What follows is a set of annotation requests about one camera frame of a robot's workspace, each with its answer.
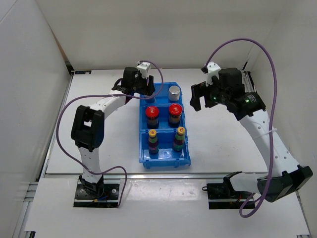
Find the red-lid sauce jar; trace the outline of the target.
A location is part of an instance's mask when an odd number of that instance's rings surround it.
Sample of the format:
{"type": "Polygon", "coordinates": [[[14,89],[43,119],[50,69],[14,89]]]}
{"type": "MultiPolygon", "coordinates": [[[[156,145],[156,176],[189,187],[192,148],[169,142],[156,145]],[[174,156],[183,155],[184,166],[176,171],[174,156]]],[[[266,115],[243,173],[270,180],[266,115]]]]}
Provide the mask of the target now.
{"type": "Polygon", "coordinates": [[[159,125],[159,109],[156,106],[149,106],[145,113],[148,128],[157,128],[159,125]]]}
{"type": "Polygon", "coordinates": [[[169,119],[168,122],[171,126],[177,126],[180,124],[183,108],[180,104],[174,103],[169,106],[169,119]]]}

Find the yellow-cap sauce bottle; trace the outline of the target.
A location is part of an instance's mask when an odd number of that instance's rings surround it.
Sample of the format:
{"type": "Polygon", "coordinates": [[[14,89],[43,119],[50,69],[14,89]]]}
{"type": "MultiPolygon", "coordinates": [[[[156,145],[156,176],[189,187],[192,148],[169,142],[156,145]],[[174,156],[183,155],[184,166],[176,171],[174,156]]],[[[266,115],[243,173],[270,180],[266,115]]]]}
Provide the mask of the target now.
{"type": "Polygon", "coordinates": [[[159,141],[157,137],[157,131],[155,129],[150,129],[148,132],[148,148],[149,153],[156,154],[159,151],[159,141]]]}
{"type": "Polygon", "coordinates": [[[184,143],[185,143],[185,132],[186,132],[186,129],[182,126],[180,126],[177,129],[174,142],[173,142],[173,150],[177,152],[182,151],[184,147],[184,143]]]}

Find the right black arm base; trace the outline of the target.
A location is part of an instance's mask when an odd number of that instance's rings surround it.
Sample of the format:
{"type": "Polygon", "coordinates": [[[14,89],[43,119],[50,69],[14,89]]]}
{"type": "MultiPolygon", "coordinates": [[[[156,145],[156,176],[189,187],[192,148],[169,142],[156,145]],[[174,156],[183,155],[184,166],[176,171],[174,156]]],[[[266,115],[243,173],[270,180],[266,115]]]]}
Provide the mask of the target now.
{"type": "Polygon", "coordinates": [[[220,183],[209,182],[202,187],[208,195],[210,209],[240,209],[242,204],[253,193],[257,193],[255,173],[241,171],[226,175],[220,183]]]}

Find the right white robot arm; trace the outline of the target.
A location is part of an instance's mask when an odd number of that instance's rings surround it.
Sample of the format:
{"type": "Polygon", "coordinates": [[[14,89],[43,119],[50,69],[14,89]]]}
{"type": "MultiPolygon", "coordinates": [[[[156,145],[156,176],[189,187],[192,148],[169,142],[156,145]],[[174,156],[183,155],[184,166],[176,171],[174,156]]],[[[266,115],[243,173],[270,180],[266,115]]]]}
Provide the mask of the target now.
{"type": "Polygon", "coordinates": [[[236,68],[221,69],[210,76],[210,82],[191,87],[190,105],[201,110],[200,98],[207,108],[224,105],[234,114],[251,136],[271,175],[257,177],[255,174],[234,172],[223,179],[223,194],[234,198],[240,192],[258,193],[266,201],[275,202],[299,190],[312,176],[309,166],[300,166],[280,139],[265,104],[256,92],[246,92],[242,73],[236,68]]]}

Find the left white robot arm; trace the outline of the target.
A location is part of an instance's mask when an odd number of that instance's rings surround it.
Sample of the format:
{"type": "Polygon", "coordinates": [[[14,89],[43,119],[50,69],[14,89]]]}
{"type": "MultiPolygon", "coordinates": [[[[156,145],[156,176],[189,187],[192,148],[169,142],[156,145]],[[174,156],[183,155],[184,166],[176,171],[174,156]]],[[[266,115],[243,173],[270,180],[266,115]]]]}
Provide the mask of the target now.
{"type": "Polygon", "coordinates": [[[71,138],[78,147],[81,162],[86,166],[79,179],[92,198],[99,198],[104,192],[99,147],[104,139],[105,119],[127,104],[129,95],[137,93],[151,96],[154,93],[154,78],[148,75],[150,68],[149,62],[141,62],[136,67],[126,67],[123,77],[112,87],[110,97],[90,106],[79,106],[76,110],[71,138]]]}

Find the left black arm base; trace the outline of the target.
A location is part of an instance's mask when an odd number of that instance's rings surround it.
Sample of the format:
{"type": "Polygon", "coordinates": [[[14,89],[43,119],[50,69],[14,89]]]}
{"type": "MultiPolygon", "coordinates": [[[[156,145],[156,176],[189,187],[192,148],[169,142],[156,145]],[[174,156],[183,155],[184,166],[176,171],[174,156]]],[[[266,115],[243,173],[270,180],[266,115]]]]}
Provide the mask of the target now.
{"type": "Polygon", "coordinates": [[[75,208],[118,208],[120,182],[100,178],[97,183],[86,182],[79,176],[73,207],[75,208]]]}

